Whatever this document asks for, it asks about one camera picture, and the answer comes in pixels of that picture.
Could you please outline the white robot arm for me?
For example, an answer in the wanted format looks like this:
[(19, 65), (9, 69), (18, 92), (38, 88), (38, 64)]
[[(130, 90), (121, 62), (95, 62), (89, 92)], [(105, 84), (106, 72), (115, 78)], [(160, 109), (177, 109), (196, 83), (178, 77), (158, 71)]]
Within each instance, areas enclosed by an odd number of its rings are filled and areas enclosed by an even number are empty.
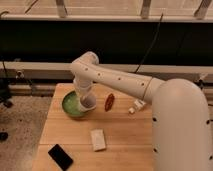
[(72, 61), (70, 70), (80, 95), (97, 82), (152, 105), (153, 171), (213, 171), (208, 102), (193, 82), (107, 69), (93, 52)]

